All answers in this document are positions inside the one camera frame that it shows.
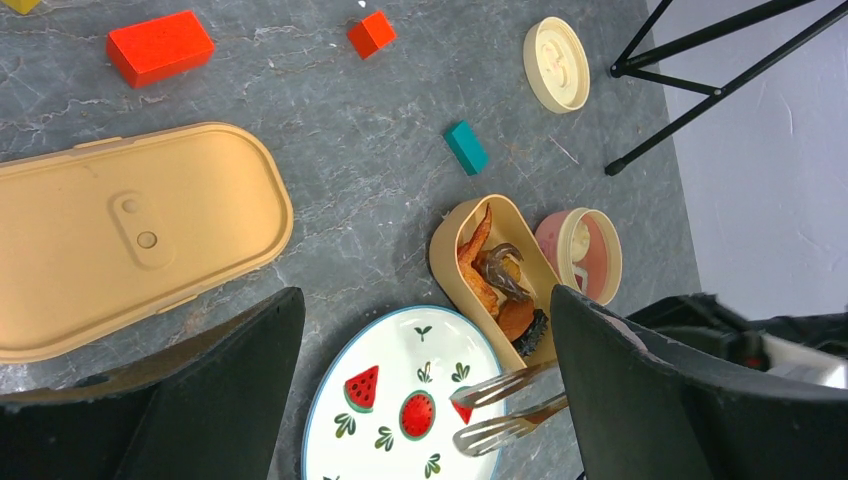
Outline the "yellow block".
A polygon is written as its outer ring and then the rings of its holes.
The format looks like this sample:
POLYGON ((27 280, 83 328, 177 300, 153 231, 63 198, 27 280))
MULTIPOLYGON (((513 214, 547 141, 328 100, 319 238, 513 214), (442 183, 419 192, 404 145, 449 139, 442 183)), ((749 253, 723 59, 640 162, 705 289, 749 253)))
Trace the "yellow block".
POLYGON ((41 0, 1 0, 1 3, 21 15, 26 15, 39 5, 41 0))

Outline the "large red block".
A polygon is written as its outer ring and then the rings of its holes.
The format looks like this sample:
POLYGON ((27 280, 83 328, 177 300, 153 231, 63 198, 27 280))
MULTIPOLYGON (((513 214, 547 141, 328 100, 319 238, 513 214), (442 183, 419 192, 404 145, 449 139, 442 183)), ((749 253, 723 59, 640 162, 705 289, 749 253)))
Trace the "large red block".
POLYGON ((106 53, 127 84, 142 88, 205 65, 215 45, 190 10, 111 31, 106 53))

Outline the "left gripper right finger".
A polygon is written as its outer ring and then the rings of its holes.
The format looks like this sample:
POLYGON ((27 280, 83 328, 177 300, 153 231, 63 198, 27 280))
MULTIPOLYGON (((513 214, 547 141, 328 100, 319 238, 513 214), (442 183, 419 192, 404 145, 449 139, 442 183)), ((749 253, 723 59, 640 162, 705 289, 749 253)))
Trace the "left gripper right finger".
POLYGON ((752 370, 565 286, 557 360, 592 479, 843 479, 847 387, 752 370))

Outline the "white patterned plate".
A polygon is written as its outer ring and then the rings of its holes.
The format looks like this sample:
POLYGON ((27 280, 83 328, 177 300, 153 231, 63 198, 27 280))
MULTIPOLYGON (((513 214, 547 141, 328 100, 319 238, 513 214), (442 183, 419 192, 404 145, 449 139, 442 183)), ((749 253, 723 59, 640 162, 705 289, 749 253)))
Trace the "white patterned plate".
POLYGON ((492 479, 497 453, 470 457, 453 435, 499 417, 499 401, 461 407, 451 396, 503 371, 462 315, 407 307, 361 330, 328 368, 313 399, 301 456, 304 479, 492 479))

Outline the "fried chicken nugget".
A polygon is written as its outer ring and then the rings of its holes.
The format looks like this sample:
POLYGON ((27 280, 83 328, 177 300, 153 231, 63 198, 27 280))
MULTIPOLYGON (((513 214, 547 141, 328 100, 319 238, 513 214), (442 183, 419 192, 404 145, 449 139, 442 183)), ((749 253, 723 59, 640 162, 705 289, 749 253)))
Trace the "fried chicken nugget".
POLYGON ((508 299, 503 303, 496 322, 510 342, 521 337, 531 325, 534 310, 535 304, 532 299, 508 299))

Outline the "white steamed bun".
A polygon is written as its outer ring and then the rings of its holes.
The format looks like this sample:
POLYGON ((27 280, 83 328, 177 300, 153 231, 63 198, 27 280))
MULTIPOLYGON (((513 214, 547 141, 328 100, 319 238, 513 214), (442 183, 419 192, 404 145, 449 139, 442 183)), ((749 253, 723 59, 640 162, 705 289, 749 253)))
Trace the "white steamed bun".
POLYGON ((583 221, 579 221, 572 235, 570 254, 572 263, 578 263, 586 257, 590 243, 591 233, 589 232, 589 228, 583 221))

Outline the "black sea cucumber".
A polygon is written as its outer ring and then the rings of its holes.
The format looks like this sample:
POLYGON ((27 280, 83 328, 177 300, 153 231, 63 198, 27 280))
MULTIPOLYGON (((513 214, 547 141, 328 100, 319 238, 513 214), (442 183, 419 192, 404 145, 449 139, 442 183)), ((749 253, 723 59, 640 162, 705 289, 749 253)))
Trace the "black sea cucumber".
POLYGON ((542 309, 533 311, 531 323, 517 339, 511 342, 513 348, 521 357, 529 357, 536 351, 548 329, 548 322, 548 316, 542 309))

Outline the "teal block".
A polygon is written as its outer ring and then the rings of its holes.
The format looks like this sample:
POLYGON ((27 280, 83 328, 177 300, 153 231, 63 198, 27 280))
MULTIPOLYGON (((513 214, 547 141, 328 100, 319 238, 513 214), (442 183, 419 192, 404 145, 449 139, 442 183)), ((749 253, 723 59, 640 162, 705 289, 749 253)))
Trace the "teal block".
POLYGON ((448 128, 443 138, 467 175, 477 175, 488 165, 488 154, 467 121, 448 128))

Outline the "cream round lid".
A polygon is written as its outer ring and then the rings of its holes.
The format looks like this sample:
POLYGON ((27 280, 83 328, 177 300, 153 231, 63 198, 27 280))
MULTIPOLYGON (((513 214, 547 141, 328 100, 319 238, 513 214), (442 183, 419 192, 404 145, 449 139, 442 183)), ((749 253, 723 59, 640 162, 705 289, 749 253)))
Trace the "cream round lid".
POLYGON ((533 93, 549 111, 566 114, 585 105, 591 83, 588 59, 564 20, 547 17, 528 30, 523 63, 533 93))

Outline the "sushi piece red centre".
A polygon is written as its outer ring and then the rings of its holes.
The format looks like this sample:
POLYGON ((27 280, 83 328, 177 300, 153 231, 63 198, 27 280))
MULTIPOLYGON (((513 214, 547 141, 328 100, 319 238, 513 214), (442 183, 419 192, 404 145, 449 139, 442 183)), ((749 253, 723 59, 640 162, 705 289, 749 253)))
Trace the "sushi piece red centre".
POLYGON ((582 267, 580 267, 576 264, 572 265, 572 270, 573 270, 573 273, 574 273, 575 281, 578 285, 578 289, 580 290, 580 292, 583 295, 586 295, 587 292, 588 292, 588 282, 589 282, 588 272, 584 268, 582 268, 582 267))

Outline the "tan oblong lunch box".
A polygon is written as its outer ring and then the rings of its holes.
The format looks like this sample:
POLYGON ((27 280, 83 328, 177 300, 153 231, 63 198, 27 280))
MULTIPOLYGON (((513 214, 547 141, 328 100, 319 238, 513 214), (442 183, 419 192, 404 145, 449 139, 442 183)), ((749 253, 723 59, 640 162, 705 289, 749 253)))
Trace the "tan oblong lunch box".
POLYGON ((459 312, 470 319, 489 340, 503 369, 520 370, 529 365, 555 361, 557 354, 551 329, 543 333, 531 355, 520 355, 461 276, 457 250, 471 239, 474 230, 484 219, 487 207, 491 208, 493 218, 484 247, 491 249, 504 242, 516 246, 523 255, 519 262, 522 270, 521 285, 533 295, 538 309, 546 315, 551 314, 551 293, 559 284, 559 279, 541 252, 518 207, 506 196, 491 194, 475 198, 457 205, 450 212, 431 238, 429 264, 432 273, 459 312))

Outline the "small red cube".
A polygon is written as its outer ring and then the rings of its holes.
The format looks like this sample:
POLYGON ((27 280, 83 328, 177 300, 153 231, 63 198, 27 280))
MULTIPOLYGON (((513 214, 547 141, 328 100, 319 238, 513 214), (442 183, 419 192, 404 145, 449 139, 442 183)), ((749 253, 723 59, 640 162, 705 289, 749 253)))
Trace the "small red cube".
POLYGON ((391 42, 397 34, 382 10, 377 10, 356 23, 347 37, 362 60, 366 60, 391 42))

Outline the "pink round bowl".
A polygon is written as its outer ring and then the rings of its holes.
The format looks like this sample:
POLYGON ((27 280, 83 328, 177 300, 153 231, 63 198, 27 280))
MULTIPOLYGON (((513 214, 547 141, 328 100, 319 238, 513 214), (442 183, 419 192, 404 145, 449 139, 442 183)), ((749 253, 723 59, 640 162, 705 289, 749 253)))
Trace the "pink round bowl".
POLYGON ((616 296, 623 276, 617 230, 600 210, 574 208, 547 216, 535 238, 560 282, 600 305, 616 296))

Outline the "tan oblong box lid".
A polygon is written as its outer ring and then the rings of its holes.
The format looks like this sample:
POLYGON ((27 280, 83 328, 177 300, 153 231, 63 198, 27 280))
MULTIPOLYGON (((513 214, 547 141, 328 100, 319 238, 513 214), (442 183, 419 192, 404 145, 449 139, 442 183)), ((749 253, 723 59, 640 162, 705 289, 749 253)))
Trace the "tan oblong box lid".
POLYGON ((1 360, 63 355, 261 268, 293 205, 248 131, 205 122, 1 166, 1 360))

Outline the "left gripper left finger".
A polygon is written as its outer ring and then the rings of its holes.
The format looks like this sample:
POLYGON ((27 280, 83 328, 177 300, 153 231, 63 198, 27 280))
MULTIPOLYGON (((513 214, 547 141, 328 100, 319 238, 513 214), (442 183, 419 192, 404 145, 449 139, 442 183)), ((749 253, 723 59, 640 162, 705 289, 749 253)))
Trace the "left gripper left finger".
POLYGON ((2 477, 265 478, 304 323, 291 287, 134 363, 3 395, 2 477))

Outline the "black music stand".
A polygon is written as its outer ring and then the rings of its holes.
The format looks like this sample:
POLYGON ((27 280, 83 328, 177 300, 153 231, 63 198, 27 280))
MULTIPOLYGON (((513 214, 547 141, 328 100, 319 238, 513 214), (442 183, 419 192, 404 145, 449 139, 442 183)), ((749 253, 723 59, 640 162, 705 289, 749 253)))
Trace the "black music stand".
POLYGON ((843 1, 655 1, 610 66, 665 91, 670 122, 606 166, 672 141, 689 181, 770 182, 847 170, 843 1))

